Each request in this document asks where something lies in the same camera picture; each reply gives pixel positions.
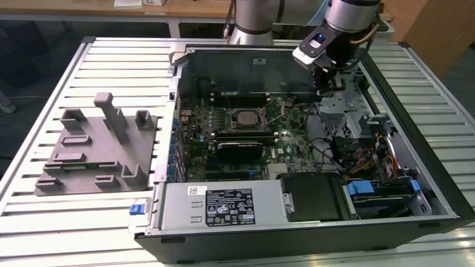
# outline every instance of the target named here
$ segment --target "wooden cabinet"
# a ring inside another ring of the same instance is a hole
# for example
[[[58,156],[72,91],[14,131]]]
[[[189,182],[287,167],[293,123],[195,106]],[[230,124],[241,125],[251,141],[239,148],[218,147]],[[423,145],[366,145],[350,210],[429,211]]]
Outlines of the wooden cabinet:
[[[475,0],[385,0],[394,41],[410,43],[442,77],[475,40]]]

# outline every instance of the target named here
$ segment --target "wooden table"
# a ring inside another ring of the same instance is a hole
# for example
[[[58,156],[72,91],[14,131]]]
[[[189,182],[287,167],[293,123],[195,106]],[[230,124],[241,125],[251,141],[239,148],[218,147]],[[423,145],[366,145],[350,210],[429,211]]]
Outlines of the wooden table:
[[[0,0],[0,19],[35,21],[166,22],[173,38],[181,23],[225,23],[231,0],[167,0],[165,6],[115,10],[114,0]]]

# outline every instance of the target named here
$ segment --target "chip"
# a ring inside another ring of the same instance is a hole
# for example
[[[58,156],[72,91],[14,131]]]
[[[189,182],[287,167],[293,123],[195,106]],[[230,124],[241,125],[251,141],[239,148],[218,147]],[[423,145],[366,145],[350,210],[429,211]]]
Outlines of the chip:
[[[238,113],[238,123],[242,125],[257,125],[258,114],[254,111],[242,111]]]

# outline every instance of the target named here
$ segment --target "sticker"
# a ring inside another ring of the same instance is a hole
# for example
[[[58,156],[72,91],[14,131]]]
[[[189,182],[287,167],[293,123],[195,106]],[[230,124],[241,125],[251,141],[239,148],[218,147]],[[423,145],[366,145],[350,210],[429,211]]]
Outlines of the sticker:
[[[206,223],[210,227],[255,224],[253,190],[207,191],[206,211]]]
[[[266,59],[265,58],[255,58],[253,60],[253,65],[266,65]]]
[[[146,15],[165,16],[165,12],[146,12]]]
[[[207,193],[207,186],[190,186],[189,195],[205,195]]]

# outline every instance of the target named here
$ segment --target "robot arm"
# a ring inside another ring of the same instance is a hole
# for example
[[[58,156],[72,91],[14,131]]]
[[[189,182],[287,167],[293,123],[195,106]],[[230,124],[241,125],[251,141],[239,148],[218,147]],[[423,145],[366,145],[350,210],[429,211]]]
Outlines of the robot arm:
[[[331,0],[326,19],[294,51],[295,60],[310,70],[343,71],[379,25],[373,25],[379,0]]]
[[[362,58],[359,45],[367,42],[379,25],[374,23],[381,0],[237,0],[237,25],[230,39],[234,45],[271,45],[273,23],[309,24],[325,13],[321,26],[302,41],[294,58],[315,71],[318,94],[345,90],[341,72]]]

